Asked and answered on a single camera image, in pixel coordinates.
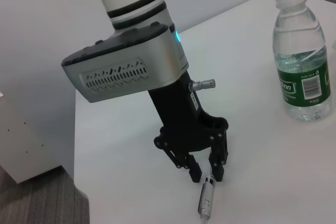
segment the barcode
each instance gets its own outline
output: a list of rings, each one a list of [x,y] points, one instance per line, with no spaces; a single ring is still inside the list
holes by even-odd
[[[313,99],[322,95],[319,75],[302,80],[302,87],[305,100]]]

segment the green bottle label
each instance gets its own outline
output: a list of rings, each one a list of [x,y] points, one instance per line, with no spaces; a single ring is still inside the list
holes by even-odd
[[[309,107],[324,102],[330,96],[328,62],[302,73],[278,70],[284,100],[297,107]]]

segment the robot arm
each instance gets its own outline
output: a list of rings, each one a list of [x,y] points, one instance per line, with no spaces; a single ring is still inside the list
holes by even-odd
[[[199,182],[201,169],[189,152],[211,147],[209,161],[217,181],[227,159],[224,118],[202,109],[196,90],[214,80],[193,82],[189,64],[164,0],[102,0],[115,33],[70,55],[62,67],[76,89],[98,102],[148,91],[163,127],[155,138],[177,168]]]

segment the table surface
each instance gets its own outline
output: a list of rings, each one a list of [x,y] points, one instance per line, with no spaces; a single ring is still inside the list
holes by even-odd
[[[325,33],[335,93],[336,4],[307,5]],[[277,14],[274,0],[250,0],[181,33],[191,77],[217,83],[197,93],[203,109],[230,125],[210,224],[335,222],[336,112],[315,123],[285,114],[272,54]],[[202,183],[154,146],[161,126],[147,92],[94,104],[77,93],[75,184],[91,223],[201,223]],[[202,182],[209,153],[194,153]]]

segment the clear water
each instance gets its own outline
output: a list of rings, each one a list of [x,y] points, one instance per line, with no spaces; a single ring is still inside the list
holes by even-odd
[[[327,59],[325,43],[320,23],[305,3],[280,10],[273,33],[274,58],[279,70],[300,73],[321,66]],[[311,107],[284,104],[286,112],[301,121],[323,118],[332,109],[331,96]]]

